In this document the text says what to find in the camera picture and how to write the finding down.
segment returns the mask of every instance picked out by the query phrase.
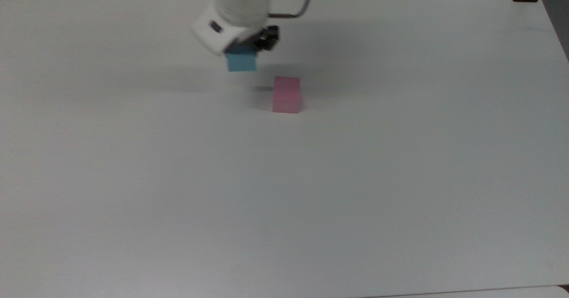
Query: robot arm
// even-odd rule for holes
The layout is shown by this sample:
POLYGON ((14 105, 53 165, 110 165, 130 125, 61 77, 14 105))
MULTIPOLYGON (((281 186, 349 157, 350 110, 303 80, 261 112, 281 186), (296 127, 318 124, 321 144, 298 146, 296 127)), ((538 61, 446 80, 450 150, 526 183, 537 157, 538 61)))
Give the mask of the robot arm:
POLYGON ((267 36, 269 42, 271 36, 276 42, 278 29, 264 29, 270 2, 271 0, 211 0, 195 22, 193 33, 216 55, 248 41, 266 41, 267 36))

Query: cable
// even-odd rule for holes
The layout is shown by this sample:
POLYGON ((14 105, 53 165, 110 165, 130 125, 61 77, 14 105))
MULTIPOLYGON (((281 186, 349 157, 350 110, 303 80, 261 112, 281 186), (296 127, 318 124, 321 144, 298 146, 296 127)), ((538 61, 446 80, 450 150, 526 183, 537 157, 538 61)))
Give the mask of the cable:
POLYGON ((305 0, 305 4, 302 5, 301 10, 297 14, 290 14, 290 13, 270 13, 268 14, 269 18, 299 18, 303 14, 305 14, 306 10, 309 8, 310 0, 305 0))

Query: table surface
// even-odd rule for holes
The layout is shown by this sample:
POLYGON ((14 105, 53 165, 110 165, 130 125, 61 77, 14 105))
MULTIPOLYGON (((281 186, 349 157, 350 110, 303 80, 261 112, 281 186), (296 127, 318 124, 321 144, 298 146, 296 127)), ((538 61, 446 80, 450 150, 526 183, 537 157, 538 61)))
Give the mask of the table surface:
POLYGON ((313 0, 229 73, 190 33, 207 1, 2 0, 0 296, 569 283, 542 2, 313 0), (274 76, 301 78, 299 114, 271 112, 274 76))
POLYGON ((398 298, 569 298, 569 294, 558 286, 518 288, 503 290, 480 290, 448 292, 445 294, 415 294, 398 298))

